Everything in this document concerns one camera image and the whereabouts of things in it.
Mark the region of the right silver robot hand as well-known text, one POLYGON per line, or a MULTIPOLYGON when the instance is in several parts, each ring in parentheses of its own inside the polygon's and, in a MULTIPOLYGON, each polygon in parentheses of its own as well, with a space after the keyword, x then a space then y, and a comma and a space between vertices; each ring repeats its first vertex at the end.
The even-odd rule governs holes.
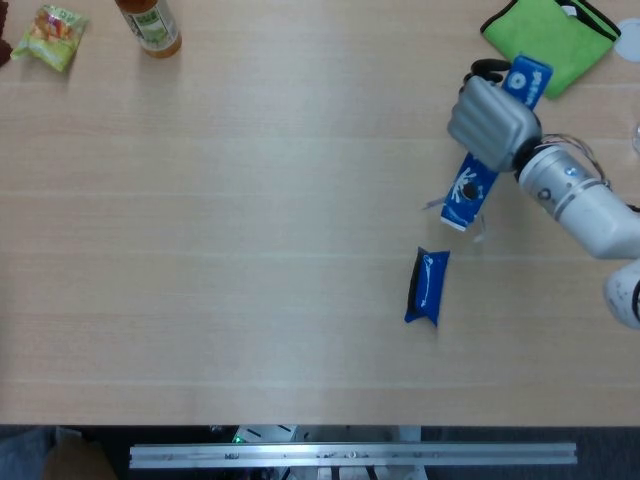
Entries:
POLYGON ((537 116, 503 88, 511 63, 480 59, 464 77, 449 135, 494 172, 513 172, 542 140, 537 116))

